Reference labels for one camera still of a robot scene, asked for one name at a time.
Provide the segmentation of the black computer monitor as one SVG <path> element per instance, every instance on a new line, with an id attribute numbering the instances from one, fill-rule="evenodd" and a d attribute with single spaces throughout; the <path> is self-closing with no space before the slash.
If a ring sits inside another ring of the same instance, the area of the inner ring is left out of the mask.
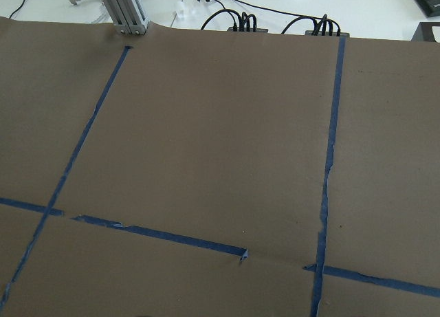
<path id="1" fill-rule="evenodd" d="M 439 22 L 420 22 L 411 41 L 439 42 Z"/>

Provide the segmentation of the aluminium frame post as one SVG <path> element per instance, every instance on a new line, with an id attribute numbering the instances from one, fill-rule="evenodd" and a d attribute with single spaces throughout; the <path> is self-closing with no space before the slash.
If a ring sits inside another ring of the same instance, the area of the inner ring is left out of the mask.
<path id="1" fill-rule="evenodd" d="M 141 0 L 102 0 L 117 32 L 124 35 L 144 35 L 149 18 Z"/>

